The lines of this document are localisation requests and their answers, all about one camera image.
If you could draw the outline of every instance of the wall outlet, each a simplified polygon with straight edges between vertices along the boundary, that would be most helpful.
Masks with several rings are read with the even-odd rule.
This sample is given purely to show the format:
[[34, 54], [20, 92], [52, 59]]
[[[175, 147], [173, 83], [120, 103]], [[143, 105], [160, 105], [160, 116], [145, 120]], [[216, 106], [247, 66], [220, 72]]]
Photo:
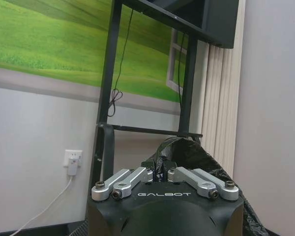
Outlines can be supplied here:
[[64, 151], [64, 160], [63, 160], [63, 166], [68, 167], [69, 165], [69, 158], [71, 157], [77, 157], [79, 158], [78, 165], [81, 166], [82, 164], [82, 150], [65, 150]]

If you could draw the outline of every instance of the black metal frame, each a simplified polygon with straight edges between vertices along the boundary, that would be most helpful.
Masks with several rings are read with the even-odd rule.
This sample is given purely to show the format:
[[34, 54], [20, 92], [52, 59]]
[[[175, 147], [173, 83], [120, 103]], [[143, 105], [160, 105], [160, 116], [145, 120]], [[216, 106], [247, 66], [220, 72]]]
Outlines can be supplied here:
[[97, 126], [94, 139], [89, 190], [95, 185], [97, 181], [100, 180], [102, 165], [103, 179], [107, 179], [113, 174], [114, 129], [129, 132], [191, 137], [193, 140], [197, 142], [200, 142], [199, 138], [202, 137], [201, 134], [189, 133], [193, 77], [195, 72], [198, 43], [197, 37], [195, 35], [189, 35], [186, 57], [186, 70], [182, 94], [182, 108], [180, 112], [178, 132], [107, 124], [122, 5], [123, 2], [121, 0], [112, 0], [112, 11], [108, 29], [104, 71], [97, 113]]

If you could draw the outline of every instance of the black plastic bag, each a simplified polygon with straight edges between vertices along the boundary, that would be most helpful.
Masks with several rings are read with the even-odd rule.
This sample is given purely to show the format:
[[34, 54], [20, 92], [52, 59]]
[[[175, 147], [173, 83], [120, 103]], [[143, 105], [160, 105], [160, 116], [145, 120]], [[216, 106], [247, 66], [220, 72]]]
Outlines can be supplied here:
[[[186, 169], [201, 168], [223, 181], [232, 180], [199, 143], [185, 138], [172, 137], [165, 140], [146, 163], [148, 162], [154, 166], [154, 181], [164, 180], [167, 170], [172, 166], [168, 162], [176, 162], [177, 166]], [[244, 200], [243, 235], [269, 236], [241, 189], [239, 195]]]

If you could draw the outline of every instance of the white wall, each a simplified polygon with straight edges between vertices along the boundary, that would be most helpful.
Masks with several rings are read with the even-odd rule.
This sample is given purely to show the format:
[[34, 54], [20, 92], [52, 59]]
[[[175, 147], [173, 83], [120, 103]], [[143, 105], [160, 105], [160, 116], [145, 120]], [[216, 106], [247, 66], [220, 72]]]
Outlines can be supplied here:
[[295, 0], [246, 2], [234, 177], [267, 228], [295, 236]]
[[[83, 220], [97, 104], [0, 88], [0, 232], [19, 228], [66, 186], [65, 149], [83, 150], [71, 187], [29, 228]], [[110, 123], [176, 130], [178, 117], [118, 107]], [[116, 169], [138, 167], [164, 136], [116, 134]]]

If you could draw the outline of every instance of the bolt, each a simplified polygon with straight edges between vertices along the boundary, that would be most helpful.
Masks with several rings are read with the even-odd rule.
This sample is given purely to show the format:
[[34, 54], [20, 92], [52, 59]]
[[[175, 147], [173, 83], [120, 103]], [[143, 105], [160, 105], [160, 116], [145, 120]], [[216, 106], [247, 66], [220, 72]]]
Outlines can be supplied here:
[[112, 197], [115, 200], [119, 200], [121, 198], [121, 192], [120, 192], [120, 190], [114, 190], [112, 192]]
[[105, 182], [103, 182], [103, 181], [96, 182], [95, 188], [98, 190], [105, 188]]
[[218, 191], [217, 191], [216, 189], [211, 190], [211, 191], [208, 193], [208, 196], [209, 196], [212, 200], [215, 200], [215, 199], [217, 199], [217, 197], [218, 197]]
[[235, 183], [233, 181], [225, 181], [225, 188], [233, 189], [235, 188]]

